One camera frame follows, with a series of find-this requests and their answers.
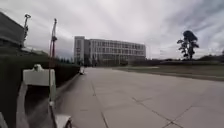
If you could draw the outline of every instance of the paved plaza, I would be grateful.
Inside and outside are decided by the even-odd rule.
[[[223,128],[224,83],[88,68],[60,108],[77,128]]]

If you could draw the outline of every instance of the cloud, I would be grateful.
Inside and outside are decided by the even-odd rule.
[[[223,0],[2,0],[1,11],[23,24],[29,13],[26,45],[48,49],[58,19],[57,50],[72,57],[74,36],[147,45],[147,56],[180,58],[176,41],[184,30],[199,38],[196,57],[224,49]]]

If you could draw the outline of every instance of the grass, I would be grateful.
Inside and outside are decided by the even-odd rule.
[[[187,77],[194,79],[224,81],[224,66],[158,66],[152,67],[118,67],[118,70]]]

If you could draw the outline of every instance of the lamp post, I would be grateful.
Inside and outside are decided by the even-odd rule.
[[[31,16],[29,14],[25,14],[25,23],[24,23],[24,30],[23,30],[23,37],[22,37],[22,47],[24,47],[24,42],[25,42],[26,36],[27,36],[27,31],[28,31],[27,21],[29,18],[31,18]]]
[[[146,55],[147,55],[147,47],[149,48],[149,59],[152,59],[152,56],[151,56],[151,47],[150,47],[150,45],[148,45],[148,44],[146,44],[146,43],[144,43],[145,44],[145,46],[146,46],[146,50],[145,50],[145,52],[146,52]]]

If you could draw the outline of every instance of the distant tree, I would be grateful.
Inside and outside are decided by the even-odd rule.
[[[212,61],[214,60],[214,56],[212,55],[205,55],[205,56],[202,56],[201,58],[199,58],[198,60],[199,61]]]
[[[84,54],[84,64],[85,66],[90,66],[89,56]]]
[[[74,63],[74,58],[70,58],[69,62]]]
[[[165,59],[165,61],[173,61],[173,59],[171,59],[171,58],[168,58],[168,59]]]
[[[184,58],[192,60],[193,55],[195,54],[194,48],[199,48],[199,45],[197,44],[198,38],[189,30],[185,31],[183,36],[184,39],[177,41],[177,44],[181,45],[179,50],[181,50]]]
[[[69,64],[70,63],[69,59],[65,59],[65,63]]]

